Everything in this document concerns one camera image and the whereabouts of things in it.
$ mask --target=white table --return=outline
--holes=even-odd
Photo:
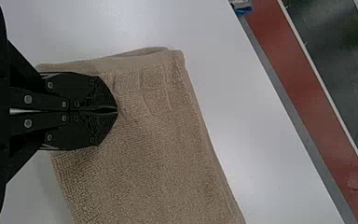
[[[0,2],[9,39],[32,64],[144,47],[181,49],[247,222],[342,223],[226,0]],[[0,223],[70,223],[46,152],[8,183]]]

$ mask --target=blue object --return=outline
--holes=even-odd
[[[234,9],[235,14],[237,14],[237,16],[241,16],[241,15],[245,15],[251,11],[253,11],[252,7],[242,7],[242,8],[237,8]]]

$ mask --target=bolt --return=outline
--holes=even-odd
[[[53,88],[54,88],[54,83],[48,82],[48,88],[49,88],[49,89],[53,89]]]
[[[51,142],[53,140],[53,135],[51,133],[48,134],[47,140],[48,142]]]
[[[25,128],[31,128],[32,127],[32,120],[31,119],[26,119],[24,121],[24,127]]]
[[[91,86],[93,86],[93,85],[95,84],[95,80],[94,80],[93,77],[89,80],[89,84],[90,84]]]
[[[27,105],[30,105],[32,103],[32,96],[30,96],[30,95],[24,96],[24,103],[26,103]]]

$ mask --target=folded towel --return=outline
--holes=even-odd
[[[140,49],[37,70],[99,76],[117,99],[117,122],[98,147],[51,153],[74,223],[245,223],[181,51]]]

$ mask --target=red floor stripe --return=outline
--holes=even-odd
[[[254,1],[246,20],[358,220],[358,158],[279,3]]]

